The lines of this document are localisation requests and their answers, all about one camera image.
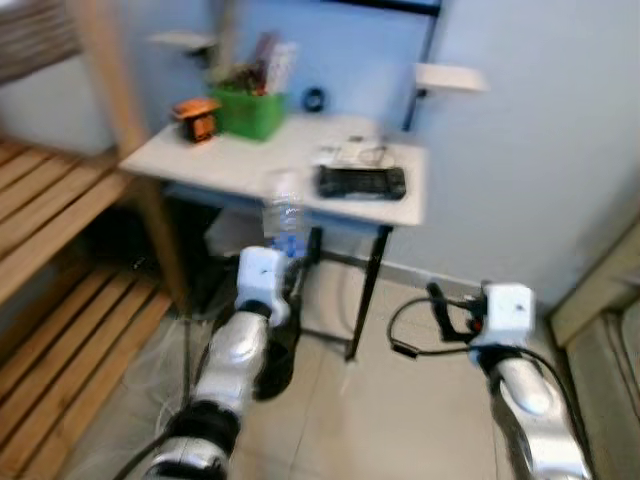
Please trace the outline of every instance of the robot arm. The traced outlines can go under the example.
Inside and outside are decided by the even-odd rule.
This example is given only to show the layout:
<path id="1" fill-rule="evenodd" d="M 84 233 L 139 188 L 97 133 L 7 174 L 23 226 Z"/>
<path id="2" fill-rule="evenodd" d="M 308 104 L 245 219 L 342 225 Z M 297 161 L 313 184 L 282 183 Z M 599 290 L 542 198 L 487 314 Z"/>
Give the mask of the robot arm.
<path id="1" fill-rule="evenodd" d="M 484 286 L 479 298 L 457 304 L 472 314 L 470 332 L 459 333 L 447 311 L 451 302 L 436 284 L 429 284 L 427 291 L 441 339 L 467 343 L 472 362 L 487 376 L 493 417 L 512 446 L 517 478 L 591 478 L 563 394 L 544 378 L 538 361 L 524 348 L 535 322 L 533 292 L 519 284 Z M 394 350 L 416 358 L 409 347 L 399 342 Z"/>
<path id="2" fill-rule="evenodd" d="M 242 252 L 236 312 L 209 342 L 191 401 L 167 426 L 146 478 L 227 478 L 243 416 L 265 365 L 270 330 L 289 316 L 280 295 L 286 268 L 286 257 L 275 250 Z"/>

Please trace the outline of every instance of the green container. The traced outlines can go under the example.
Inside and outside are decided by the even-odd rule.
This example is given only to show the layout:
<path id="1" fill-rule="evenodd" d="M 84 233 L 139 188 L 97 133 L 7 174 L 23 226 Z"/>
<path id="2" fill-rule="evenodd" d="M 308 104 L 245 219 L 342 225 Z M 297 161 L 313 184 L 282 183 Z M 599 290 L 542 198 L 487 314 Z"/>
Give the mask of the green container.
<path id="1" fill-rule="evenodd" d="M 267 140 L 284 121 L 286 96 L 253 96 L 244 92 L 217 89 L 220 102 L 220 130 L 252 140 Z"/>

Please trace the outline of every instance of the wooden slat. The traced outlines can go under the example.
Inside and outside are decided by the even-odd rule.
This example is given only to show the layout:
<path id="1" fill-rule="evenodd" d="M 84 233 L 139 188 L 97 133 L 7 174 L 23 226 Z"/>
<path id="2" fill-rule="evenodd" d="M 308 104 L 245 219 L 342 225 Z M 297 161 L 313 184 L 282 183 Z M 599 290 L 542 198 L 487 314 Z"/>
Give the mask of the wooden slat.
<path id="1" fill-rule="evenodd" d="M 0 258 L 17 247 L 104 175 L 106 162 L 81 164 L 0 224 Z"/>
<path id="2" fill-rule="evenodd" d="M 10 142 L 3 142 L 2 146 L 0 146 L 0 165 L 7 163 L 9 160 L 14 158 L 16 155 L 20 155 L 27 148 Z"/>
<path id="3" fill-rule="evenodd" d="M 42 265 L 120 198 L 129 177 L 111 174 L 0 262 L 0 303 L 9 298 Z"/>
<path id="4" fill-rule="evenodd" d="M 158 293 L 138 315 L 112 353 L 91 378 L 24 472 L 24 478 L 53 480 L 75 443 L 107 400 L 129 362 L 158 328 L 171 300 Z"/>
<path id="5" fill-rule="evenodd" d="M 108 278 L 106 271 L 91 273 L 4 365 L 0 370 L 0 404 Z"/>
<path id="6" fill-rule="evenodd" d="M 7 359 L 18 350 L 36 325 L 43 322 L 45 316 L 87 274 L 88 268 L 88 265 L 82 261 L 76 261 L 70 267 L 62 267 L 46 292 L 16 315 L 11 321 L 12 325 L 0 334 L 0 365 L 6 364 Z"/>
<path id="7" fill-rule="evenodd" d="M 0 193 L 0 220 L 5 219 L 44 189 L 62 178 L 77 160 L 55 157 Z"/>
<path id="8" fill-rule="evenodd" d="M 127 275 L 118 275 L 111 280 L 0 406 L 0 445 L 9 438 L 52 380 L 124 294 L 131 281 Z"/>
<path id="9" fill-rule="evenodd" d="M 39 150 L 28 150 L 13 160 L 0 166 L 0 189 L 11 185 L 19 178 L 24 177 L 50 155 Z"/>
<path id="10" fill-rule="evenodd" d="M 84 156 L 79 153 L 77 150 L 70 150 L 68 148 L 61 148 L 61 147 L 56 147 L 56 146 L 52 146 L 50 144 L 46 144 L 46 143 L 42 143 L 42 142 L 37 142 L 37 141 L 33 141 L 33 140 L 25 140 L 23 138 L 12 138 L 12 137 L 5 137 L 5 142 L 9 143 L 9 144 L 14 144 L 14 145 L 19 145 L 23 150 L 28 149 L 28 148 L 33 148 L 35 150 L 42 150 L 45 152 L 49 152 L 51 154 L 51 156 L 61 156 L 61 157 L 67 157 L 67 158 L 76 158 L 77 156 L 80 155 L 81 158 L 84 158 Z M 104 152 L 96 155 L 96 156 L 91 156 L 88 158 L 85 158 L 84 160 L 86 160 L 87 162 L 95 162 L 95 161 L 108 161 L 108 163 L 112 166 L 112 167 L 117 167 L 118 166 L 118 154 L 116 151 L 115 147 L 111 147 L 107 150 L 105 150 Z"/>
<path id="11" fill-rule="evenodd" d="M 152 285 L 139 282 L 120 301 L 12 436 L 0 453 L 0 471 L 20 472 L 24 469 L 38 449 L 38 441 L 46 437 L 152 292 Z"/>

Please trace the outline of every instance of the baseboard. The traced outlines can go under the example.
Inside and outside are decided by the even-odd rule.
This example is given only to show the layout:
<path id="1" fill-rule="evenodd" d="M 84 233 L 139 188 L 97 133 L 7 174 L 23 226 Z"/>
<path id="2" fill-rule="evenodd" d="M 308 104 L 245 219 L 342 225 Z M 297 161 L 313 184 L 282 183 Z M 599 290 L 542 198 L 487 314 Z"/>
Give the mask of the baseboard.
<path id="1" fill-rule="evenodd" d="M 354 257 L 333 252 L 323 252 L 322 256 L 327 260 L 337 261 L 363 270 L 367 266 L 367 259 L 364 257 Z M 424 288 L 428 282 L 437 282 L 440 284 L 443 292 L 452 297 L 475 295 L 480 288 L 479 283 L 392 262 L 382 262 L 379 278 L 418 288 Z"/>

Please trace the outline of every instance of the wooden shelving unit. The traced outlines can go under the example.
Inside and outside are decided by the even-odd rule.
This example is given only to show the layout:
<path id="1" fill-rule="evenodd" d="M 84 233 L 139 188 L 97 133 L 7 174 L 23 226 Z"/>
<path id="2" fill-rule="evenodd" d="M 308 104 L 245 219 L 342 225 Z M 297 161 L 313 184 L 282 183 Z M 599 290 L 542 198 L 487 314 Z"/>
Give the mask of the wooden shelving unit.
<path id="1" fill-rule="evenodd" d="M 116 164 L 0 142 L 0 304 L 125 195 Z M 2 478 L 55 478 L 172 304 L 149 279 L 66 263 L 0 338 Z"/>

